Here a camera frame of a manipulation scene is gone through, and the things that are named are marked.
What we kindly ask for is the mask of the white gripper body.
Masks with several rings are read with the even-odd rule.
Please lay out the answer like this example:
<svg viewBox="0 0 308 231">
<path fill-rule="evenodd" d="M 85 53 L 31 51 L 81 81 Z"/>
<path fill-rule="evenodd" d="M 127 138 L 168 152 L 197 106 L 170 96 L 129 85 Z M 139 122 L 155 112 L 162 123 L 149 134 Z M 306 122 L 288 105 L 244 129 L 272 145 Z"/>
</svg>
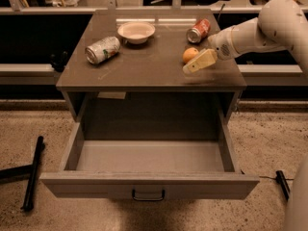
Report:
<svg viewBox="0 0 308 231">
<path fill-rule="evenodd" d="M 232 40 L 233 28 L 229 27 L 208 37 L 210 47 L 217 52 L 220 60 L 230 60 L 240 56 Z"/>
</svg>

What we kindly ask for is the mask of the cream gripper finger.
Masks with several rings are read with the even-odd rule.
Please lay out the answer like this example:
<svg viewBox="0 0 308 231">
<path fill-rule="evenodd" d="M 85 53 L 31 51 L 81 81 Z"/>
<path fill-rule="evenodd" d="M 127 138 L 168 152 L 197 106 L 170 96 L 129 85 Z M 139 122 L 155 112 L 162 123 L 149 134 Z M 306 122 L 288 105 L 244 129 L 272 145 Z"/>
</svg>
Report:
<svg viewBox="0 0 308 231">
<path fill-rule="evenodd" d="M 183 71 L 186 74 L 191 74 L 213 65 L 217 60 L 218 54 L 215 50 L 203 49 L 183 66 Z"/>
</svg>

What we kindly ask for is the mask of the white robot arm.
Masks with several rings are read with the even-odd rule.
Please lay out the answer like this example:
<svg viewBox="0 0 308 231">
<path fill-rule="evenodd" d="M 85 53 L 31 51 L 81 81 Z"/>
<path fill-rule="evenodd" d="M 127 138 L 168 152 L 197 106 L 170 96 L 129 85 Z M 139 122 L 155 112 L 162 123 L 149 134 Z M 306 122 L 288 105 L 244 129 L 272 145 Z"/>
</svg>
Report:
<svg viewBox="0 0 308 231">
<path fill-rule="evenodd" d="M 218 60 L 286 49 L 308 75 L 308 20 L 294 0 L 270 0 L 256 18 L 208 37 L 209 47 L 184 65 L 187 74 Z M 299 165 L 287 202 L 283 231 L 308 231 L 308 156 Z"/>
</svg>

